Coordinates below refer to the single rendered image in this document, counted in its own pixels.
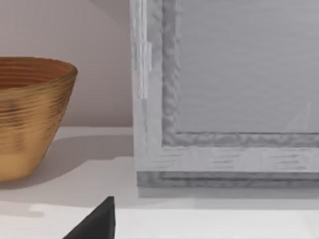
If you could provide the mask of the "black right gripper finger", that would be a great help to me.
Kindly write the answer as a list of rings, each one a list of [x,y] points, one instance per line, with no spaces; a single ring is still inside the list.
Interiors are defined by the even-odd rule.
[[[63,239],[115,239],[115,198],[107,197]]]

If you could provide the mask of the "grey wooden cabinet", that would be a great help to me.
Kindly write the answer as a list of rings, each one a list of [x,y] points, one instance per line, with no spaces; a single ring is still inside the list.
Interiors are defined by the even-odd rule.
[[[140,188],[319,188],[319,0],[130,0]]]

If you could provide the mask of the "brown woven basket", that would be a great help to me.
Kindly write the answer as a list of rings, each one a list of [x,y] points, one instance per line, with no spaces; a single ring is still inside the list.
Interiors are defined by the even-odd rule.
[[[39,57],[0,57],[0,182],[31,175],[66,112],[78,70]]]

